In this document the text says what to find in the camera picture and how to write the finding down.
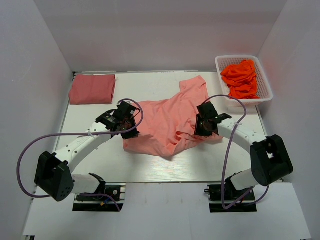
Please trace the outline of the salmon pink t shirt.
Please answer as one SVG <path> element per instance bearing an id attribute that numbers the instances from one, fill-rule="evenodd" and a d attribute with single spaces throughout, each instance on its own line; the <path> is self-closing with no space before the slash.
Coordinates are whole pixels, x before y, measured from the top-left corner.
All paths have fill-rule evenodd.
<path id="1" fill-rule="evenodd" d="M 144 114 L 135 117 L 141 122 L 140 134 L 123 141 L 125 151 L 169 158 L 203 142 L 222 140 L 216 134 L 195 135 L 197 107 L 209 98 L 206 81 L 199 75 L 181 81 L 179 89 L 170 99 L 139 102 Z"/>

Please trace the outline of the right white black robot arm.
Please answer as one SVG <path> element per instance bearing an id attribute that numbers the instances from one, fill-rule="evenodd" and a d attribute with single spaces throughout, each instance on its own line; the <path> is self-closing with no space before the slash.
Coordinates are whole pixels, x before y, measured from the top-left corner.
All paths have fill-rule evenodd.
<path id="1" fill-rule="evenodd" d="M 224 193 L 236 200 L 244 191 L 270 184 L 294 171 L 283 139 L 279 135 L 265 136 L 235 122 L 226 113 L 204 118 L 196 115 L 195 134 L 210 137 L 213 134 L 229 139 L 250 155 L 250 168 L 236 173 L 224 181 Z"/>

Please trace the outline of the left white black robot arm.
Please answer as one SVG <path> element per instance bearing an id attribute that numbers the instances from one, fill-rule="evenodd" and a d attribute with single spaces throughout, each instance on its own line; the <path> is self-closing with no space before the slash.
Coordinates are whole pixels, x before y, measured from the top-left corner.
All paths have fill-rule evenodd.
<path id="1" fill-rule="evenodd" d="M 134 111 L 129 113 L 107 112 L 99 116 L 84 136 L 77 137 L 65 147 L 49 153 L 43 152 L 38 160 L 35 184 L 55 201 L 60 202 L 70 194 L 90 194 L 99 200 L 105 196 L 106 181 L 95 173 L 73 174 L 76 167 L 100 145 L 111 140 L 118 132 L 122 138 L 136 137 L 139 132 Z"/>

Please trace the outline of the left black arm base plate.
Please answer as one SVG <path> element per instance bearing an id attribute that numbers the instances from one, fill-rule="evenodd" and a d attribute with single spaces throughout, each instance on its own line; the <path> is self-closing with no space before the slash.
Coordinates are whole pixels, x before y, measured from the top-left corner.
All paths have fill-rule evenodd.
<path id="1" fill-rule="evenodd" d="M 97 196 L 78 194 L 73 201 L 73 212 L 118 213 L 125 203 L 126 184 L 110 183 L 99 190 Z"/>

